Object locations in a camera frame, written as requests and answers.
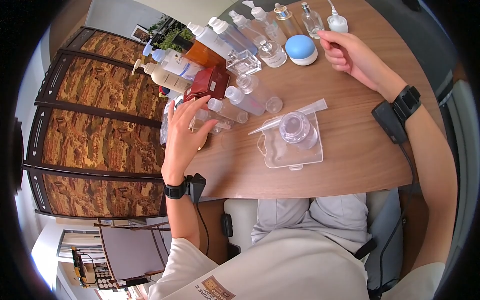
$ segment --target round table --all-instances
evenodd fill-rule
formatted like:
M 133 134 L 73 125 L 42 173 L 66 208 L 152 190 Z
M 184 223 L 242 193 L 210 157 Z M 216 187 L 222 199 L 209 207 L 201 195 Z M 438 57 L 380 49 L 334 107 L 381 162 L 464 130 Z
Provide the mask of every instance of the round table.
M 274 6 L 261 5 L 265 11 Z M 288 5 L 301 22 L 301 1 Z M 325 0 L 308 2 L 324 24 L 331 15 Z M 421 93 L 421 100 L 444 132 L 437 100 L 414 55 L 392 26 L 363 0 L 335 0 L 335 8 L 348 21 L 349 32 L 358 36 L 390 68 Z M 250 10 L 237 11 L 250 17 Z M 207 148 L 189 165 L 187 174 L 200 173 L 207 179 L 203 196 L 222 198 L 296 198 L 370 192 L 407 185 L 411 172 L 401 150 L 374 120 L 371 110 L 382 97 L 344 72 L 332 69 L 319 40 L 319 56 L 309 66 L 288 60 L 279 68 L 255 73 L 284 102 L 277 115 L 325 98 L 328 109 L 317 112 L 324 160 L 303 169 L 270 169 L 257 149 L 260 133 L 247 133 L 275 115 L 251 115 L 245 124 L 213 136 Z M 411 148 L 407 145 L 410 157 Z

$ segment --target amber bottle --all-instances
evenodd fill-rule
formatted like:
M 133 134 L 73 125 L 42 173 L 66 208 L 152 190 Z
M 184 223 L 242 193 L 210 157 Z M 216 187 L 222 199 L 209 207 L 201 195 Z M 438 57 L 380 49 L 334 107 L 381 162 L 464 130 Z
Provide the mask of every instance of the amber bottle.
M 191 42 L 177 34 L 173 37 L 172 43 L 187 51 L 183 55 L 184 57 L 195 61 L 205 68 L 215 66 L 225 68 L 225 59 L 199 41 Z

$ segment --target black wristband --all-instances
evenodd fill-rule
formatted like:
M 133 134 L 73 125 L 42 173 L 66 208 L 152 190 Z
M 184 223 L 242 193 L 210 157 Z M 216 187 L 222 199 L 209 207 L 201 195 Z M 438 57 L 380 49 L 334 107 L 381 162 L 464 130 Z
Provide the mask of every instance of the black wristband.
M 392 103 L 400 123 L 405 127 L 405 121 L 420 107 L 420 93 L 414 86 L 407 85 Z

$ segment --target right hand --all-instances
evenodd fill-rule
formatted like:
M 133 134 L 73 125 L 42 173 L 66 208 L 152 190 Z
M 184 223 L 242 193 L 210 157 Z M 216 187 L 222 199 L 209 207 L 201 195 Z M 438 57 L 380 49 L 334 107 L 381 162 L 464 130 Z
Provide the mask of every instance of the right hand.
M 407 85 L 358 37 L 348 33 L 317 32 L 325 57 L 337 71 L 344 71 L 393 102 Z

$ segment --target square glass bottle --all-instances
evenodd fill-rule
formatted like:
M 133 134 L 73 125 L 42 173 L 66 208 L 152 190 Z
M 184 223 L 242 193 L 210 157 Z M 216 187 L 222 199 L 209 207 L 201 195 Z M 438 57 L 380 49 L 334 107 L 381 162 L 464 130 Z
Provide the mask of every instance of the square glass bottle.
M 232 51 L 228 54 L 226 68 L 237 76 L 241 74 L 253 74 L 262 69 L 262 63 L 250 51 L 244 50 L 240 53 Z

